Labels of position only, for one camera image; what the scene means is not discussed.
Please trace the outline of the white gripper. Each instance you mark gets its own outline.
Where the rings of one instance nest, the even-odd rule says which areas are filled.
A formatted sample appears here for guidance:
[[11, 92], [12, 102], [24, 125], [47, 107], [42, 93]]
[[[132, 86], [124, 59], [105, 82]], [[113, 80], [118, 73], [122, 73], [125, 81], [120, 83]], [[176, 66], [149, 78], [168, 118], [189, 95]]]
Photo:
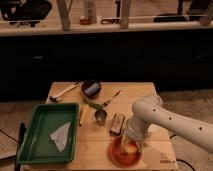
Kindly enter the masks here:
[[129, 118], [126, 121], [122, 135], [121, 147], [124, 148], [128, 143], [135, 142], [137, 150], [141, 151], [148, 128], [149, 124], [147, 122], [135, 118]]

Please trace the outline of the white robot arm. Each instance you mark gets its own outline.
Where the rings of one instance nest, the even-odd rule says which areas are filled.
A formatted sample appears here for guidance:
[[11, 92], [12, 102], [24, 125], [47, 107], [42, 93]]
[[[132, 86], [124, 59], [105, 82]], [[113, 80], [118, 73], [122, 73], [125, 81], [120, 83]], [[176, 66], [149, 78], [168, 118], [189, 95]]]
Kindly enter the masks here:
[[130, 141], [139, 149], [147, 136], [151, 124], [161, 126], [189, 142], [213, 153], [213, 124], [176, 114], [163, 108], [157, 94], [137, 99], [132, 104], [133, 115], [126, 121], [121, 140], [122, 146]]

